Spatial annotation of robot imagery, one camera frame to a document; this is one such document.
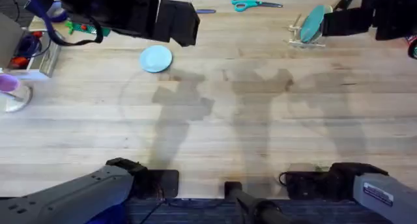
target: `gray robot arm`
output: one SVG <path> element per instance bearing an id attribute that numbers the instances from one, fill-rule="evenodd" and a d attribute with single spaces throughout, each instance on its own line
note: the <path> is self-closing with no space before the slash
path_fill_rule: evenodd
<path id="1" fill-rule="evenodd" d="M 393 224 L 417 223 L 417 191 L 378 167 L 364 163 L 333 163 L 327 172 L 287 171 L 290 199 L 356 201 Z"/>
<path id="2" fill-rule="evenodd" d="M 81 224 L 127 199 L 134 182 L 126 169 L 105 165 L 64 184 L 0 201 L 4 224 Z"/>
<path id="3" fill-rule="evenodd" d="M 394 224 L 417 222 L 417 191 L 391 176 L 377 173 L 356 176 L 353 199 Z"/>

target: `blue object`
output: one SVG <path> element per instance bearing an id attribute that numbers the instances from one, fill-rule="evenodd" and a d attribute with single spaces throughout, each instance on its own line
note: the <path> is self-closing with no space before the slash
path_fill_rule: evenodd
<path id="1" fill-rule="evenodd" d="M 197 9 L 195 10 L 198 14 L 210 14 L 210 13 L 216 13 L 216 10 L 213 9 Z"/>
<path id="2" fill-rule="evenodd" d="M 172 62 L 171 51 L 161 45 L 151 46 L 145 49 L 139 57 L 142 68 L 151 73 L 162 72 Z"/>
<path id="3" fill-rule="evenodd" d="M 279 3 L 267 3 L 258 0 L 231 0 L 231 2 L 237 12 L 243 12 L 250 7 L 283 7 Z"/>
<path id="4" fill-rule="evenodd" d="M 115 205 L 97 214 L 86 224 L 125 224 L 127 223 L 125 213 L 123 204 Z"/>
<path id="5" fill-rule="evenodd" d="M 301 42 L 309 42 L 314 37 L 314 35 L 320 29 L 320 25 L 323 21 L 325 12 L 326 6 L 324 5 L 319 5 L 310 12 L 308 17 L 302 24 L 300 30 Z"/>

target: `wooden table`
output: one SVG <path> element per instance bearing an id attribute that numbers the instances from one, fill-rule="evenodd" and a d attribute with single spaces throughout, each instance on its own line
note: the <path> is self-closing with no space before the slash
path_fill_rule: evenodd
<path id="1" fill-rule="evenodd" d="M 138 63 L 158 42 L 111 33 L 63 48 L 27 108 L 0 116 L 0 195 L 48 188 L 115 157 L 178 169 L 180 197 L 222 197 L 227 180 L 282 197 L 280 172 L 336 161 L 372 163 L 417 188 L 417 63 L 403 40 L 362 34 L 289 47 L 285 26 L 337 0 L 267 0 L 285 6 L 243 13 L 229 0 L 185 1 L 217 13 L 200 15 L 196 46 L 164 44 L 174 56 L 167 72 Z"/>

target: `sticker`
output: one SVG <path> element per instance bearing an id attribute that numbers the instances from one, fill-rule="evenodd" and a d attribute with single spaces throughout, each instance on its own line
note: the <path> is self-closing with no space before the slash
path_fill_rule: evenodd
<path id="1" fill-rule="evenodd" d="M 394 203 L 393 195 L 367 182 L 364 183 L 364 192 L 388 206 L 392 207 Z"/>

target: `light blue plate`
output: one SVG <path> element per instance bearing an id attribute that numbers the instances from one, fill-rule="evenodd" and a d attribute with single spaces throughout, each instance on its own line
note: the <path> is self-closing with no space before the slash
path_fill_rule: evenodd
<path id="1" fill-rule="evenodd" d="M 319 5 L 310 12 L 301 27 L 301 42 L 309 42 L 314 37 L 314 35 L 320 29 L 320 25 L 323 21 L 325 13 L 326 6 L 324 5 Z"/>
<path id="2" fill-rule="evenodd" d="M 171 51 L 161 45 L 150 46 L 145 49 L 140 57 L 139 63 L 142 68 L 151 73 L 162 72 L 169 67 L 172 62 Z"/>

